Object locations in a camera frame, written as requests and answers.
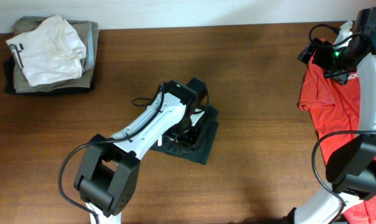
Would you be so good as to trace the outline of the dark green t-shirt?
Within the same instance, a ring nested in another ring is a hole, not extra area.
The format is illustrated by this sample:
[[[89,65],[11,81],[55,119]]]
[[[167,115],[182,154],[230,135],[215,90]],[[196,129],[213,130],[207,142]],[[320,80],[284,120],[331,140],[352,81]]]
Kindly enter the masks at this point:
[[[202,123],[203,135],[195,149],[187,149],[164,139],[161,146],[155,143],[150,150],[206,165],[219,126],[217,122],[218,115],[219,111],[213,106],[209,106],[205,110],[204,122]]]

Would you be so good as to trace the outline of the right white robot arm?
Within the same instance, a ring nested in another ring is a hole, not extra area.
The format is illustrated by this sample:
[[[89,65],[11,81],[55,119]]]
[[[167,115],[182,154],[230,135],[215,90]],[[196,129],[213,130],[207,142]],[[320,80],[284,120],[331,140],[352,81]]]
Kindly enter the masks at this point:
[[[376,223],[376,7],[334,27],[336,40],[311,37],[299,107],[308,111],[326,165],[321,188],[283,223]]]

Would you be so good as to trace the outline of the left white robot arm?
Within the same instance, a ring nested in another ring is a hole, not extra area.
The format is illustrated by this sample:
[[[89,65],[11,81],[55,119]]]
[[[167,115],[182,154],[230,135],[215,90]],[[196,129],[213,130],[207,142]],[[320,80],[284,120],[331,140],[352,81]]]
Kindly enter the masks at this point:
[[[199,108],[208,95],[205,82],[192,78],[184,85],[163,83],[131,124],[109,138],[97,134],[83,147],[84,155],[73,186],[79,191],[92,223],[111,222],[131,200],[141,160],[154,145],[197,152],[204,135],[205,111]]]

